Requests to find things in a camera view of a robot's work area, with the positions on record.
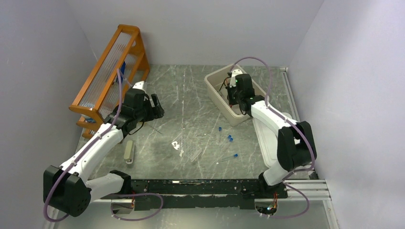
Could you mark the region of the beige stapler-like case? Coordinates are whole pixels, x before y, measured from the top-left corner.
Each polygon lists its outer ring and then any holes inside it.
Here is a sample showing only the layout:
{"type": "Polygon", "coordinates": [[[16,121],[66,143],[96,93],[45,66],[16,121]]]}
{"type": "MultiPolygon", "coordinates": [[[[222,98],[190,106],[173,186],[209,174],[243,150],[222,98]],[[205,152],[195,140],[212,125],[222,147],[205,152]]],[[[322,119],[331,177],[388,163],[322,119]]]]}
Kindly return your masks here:
{"type": "Polygon", "coordinates": [[[132,140],[128,140],[126,142],[125,148],[124,148],[124,161],[126,164],[130,165],[133,163],[134,160],[134,152],[135,152],[135,145],[132,140]]]}

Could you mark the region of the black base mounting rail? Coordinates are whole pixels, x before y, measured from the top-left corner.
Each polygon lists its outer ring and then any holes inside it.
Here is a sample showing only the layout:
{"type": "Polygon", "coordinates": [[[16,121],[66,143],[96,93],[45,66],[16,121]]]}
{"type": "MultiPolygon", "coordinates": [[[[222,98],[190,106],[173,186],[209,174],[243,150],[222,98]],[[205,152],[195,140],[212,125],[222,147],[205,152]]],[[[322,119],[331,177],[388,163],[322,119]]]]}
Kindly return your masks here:
{"type": "Polygon", "coordinates": [[[239,208],[255,209],[263,199],[286,199],[288,192],[282,183],[268,187],[261,179],[198,179],[165,180],[133,179],[124,193],[109,194],[106,198],[134,197],[135,210],[163,208],[239,208]]]}

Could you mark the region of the orange wooden test tube rack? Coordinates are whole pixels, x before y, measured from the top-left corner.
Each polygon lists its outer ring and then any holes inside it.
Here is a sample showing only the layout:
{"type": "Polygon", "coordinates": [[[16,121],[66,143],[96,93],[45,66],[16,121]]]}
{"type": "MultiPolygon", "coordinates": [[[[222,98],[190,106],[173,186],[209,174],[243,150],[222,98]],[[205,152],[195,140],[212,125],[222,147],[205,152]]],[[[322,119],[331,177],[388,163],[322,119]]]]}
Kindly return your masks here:
{"type": "Polygon", "coordinates": [[[93,67],[73,103],[72,112],[80,114],[77,125],[82,137],[90,139],[104,118],[118,105],[117,69],[130,83],[144,81],[150,65],[139,27],[120,24],[93,67]]]}

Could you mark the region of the blue capped clear tube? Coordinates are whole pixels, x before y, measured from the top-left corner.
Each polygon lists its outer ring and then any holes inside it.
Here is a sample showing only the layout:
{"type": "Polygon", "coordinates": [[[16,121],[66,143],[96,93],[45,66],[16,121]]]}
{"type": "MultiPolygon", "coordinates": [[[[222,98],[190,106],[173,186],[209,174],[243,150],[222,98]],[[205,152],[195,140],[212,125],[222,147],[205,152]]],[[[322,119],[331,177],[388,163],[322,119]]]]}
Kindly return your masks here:
{"type": "Polygon", "coordinates": [[[222,162],[222,161],[227,161],[227,160],[235,159],[235,158],[237,158],[237,157],[238,157],[238,154],[233,154],[233,155],[231,155],[231,156],[226,156],[226,157],[222,158],[220,161],[221,161],[221,162],[222,162]]]}

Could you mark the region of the white plastic bin lid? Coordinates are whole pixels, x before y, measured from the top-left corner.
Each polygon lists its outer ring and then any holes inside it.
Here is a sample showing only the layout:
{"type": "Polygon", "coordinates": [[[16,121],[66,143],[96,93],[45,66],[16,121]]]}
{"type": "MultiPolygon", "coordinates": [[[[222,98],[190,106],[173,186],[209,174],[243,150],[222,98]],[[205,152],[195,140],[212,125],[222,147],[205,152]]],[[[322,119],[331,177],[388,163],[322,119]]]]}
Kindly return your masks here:
{"type": "Polygon", "coordinates": [[[277,168],[289,172],[311,163],[315,150],[312,149],[311,153],[302,138],[304,135],[312,144],[307,136],[309,124],[305,121],[298,122],[281,113],[273,113],[271,116],[274,124],[269,128],[252,115],[265,165],[270,169],[277,168]]]}

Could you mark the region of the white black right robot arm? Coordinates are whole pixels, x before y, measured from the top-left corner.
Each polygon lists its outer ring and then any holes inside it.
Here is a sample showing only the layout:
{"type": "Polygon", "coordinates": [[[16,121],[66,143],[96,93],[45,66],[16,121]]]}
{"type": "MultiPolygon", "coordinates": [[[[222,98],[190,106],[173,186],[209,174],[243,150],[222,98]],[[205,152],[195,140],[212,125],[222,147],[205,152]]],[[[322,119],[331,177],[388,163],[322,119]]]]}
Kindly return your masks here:
{"type": "Polygon", "coordinates": [[[259,177],[258,192],[268,198],[276,191],[276,185],[289,178],[296,171],[305,171],[304,166],[313,169],[316,149],[311,126],[288,118],[270,105],[269,100],[255,93],[249,74],[228,72],[226,86],[231,106],[238,105],[243,115],[252,117],[268,128],[277,139],[277,160],[259,177]]]}

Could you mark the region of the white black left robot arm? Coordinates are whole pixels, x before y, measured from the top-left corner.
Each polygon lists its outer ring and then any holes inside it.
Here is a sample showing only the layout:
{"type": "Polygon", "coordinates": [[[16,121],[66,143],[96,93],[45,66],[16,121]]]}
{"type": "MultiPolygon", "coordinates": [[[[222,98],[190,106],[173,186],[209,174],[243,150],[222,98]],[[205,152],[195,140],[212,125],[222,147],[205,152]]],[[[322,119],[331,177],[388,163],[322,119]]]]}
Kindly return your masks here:
{"type": "Polygon", "coordinates": [[[143,89],[128,89],[119,104],[107,116],[93,137],[70,159],[60,166],[49,166],[43,174],[43,216],[53,207],[66,216],[80,216],[90,203],[105,196],[127,198],[134,196],[130,175],[112,170],[107,175],[89,179],[96,165],[107,153],[129,134],[135,133],[138,123],[146,123],[164,116],[156,94],[143,89]]]}

